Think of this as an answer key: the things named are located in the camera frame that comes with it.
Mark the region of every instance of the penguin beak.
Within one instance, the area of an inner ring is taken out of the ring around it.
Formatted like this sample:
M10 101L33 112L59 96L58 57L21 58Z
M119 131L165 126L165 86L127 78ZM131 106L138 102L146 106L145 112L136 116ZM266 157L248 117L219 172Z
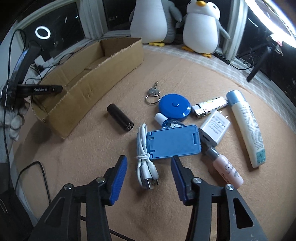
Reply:
M205 1L197 1L197 2L196 2L196 5L198 5L198 6L200 6L200 7L204 7L204 6L207 5L207 4L205 3Z

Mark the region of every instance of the nail polish bottle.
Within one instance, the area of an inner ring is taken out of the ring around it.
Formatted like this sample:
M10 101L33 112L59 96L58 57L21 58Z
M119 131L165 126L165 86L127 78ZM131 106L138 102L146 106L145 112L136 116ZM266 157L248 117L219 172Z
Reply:
M178 120L169 120L161 113L157 113L155 115L154 119L158 122L158 124L160 124L162 126L162 129L185 126L183 123L181 123Z
M227 184L232 184L236 189L238 189L244 183L244 180L230 161L228 161L225 156L220 155L214 147L210 147L205 154L212 159L213 166Z

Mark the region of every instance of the blue gripper pad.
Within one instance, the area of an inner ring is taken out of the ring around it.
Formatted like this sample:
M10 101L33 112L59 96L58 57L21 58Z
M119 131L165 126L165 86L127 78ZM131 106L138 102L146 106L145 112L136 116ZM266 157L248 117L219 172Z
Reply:
M188 201L187 195L186 195L186 187L185 187L185 181L183 180L180 170L177 166L176 160L174 157L172 157L170 162L170 168L174 177L174 181L176 184L177 192L179 195L179 199L185 203Z
M128 161L126 157L123 157L121 164L117 170L113 184L111 186L111 195L109 198L110 204L113 205L119 198L119 194L123 185L124 178L126 176L126 170L128 168Z
M196 125L150 131L146 147L150 160L196 155L202 150Z

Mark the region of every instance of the power strip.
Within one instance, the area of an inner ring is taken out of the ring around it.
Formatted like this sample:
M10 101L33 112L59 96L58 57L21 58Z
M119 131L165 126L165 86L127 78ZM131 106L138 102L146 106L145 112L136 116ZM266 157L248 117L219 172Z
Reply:
M225 58L222 54L219 53L213 53L213 55L215 57L217 57L218 59L222 60L224 63L226 64L230 64L230 60L228 60L227 58Z

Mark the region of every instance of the blue bottle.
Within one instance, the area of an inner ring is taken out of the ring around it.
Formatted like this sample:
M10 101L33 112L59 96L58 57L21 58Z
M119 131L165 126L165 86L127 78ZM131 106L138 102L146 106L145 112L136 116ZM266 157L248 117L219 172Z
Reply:
M154 119L162 126L162 129L185 126L183 123L181 123L178 120L169 120L161 113L157 113Z

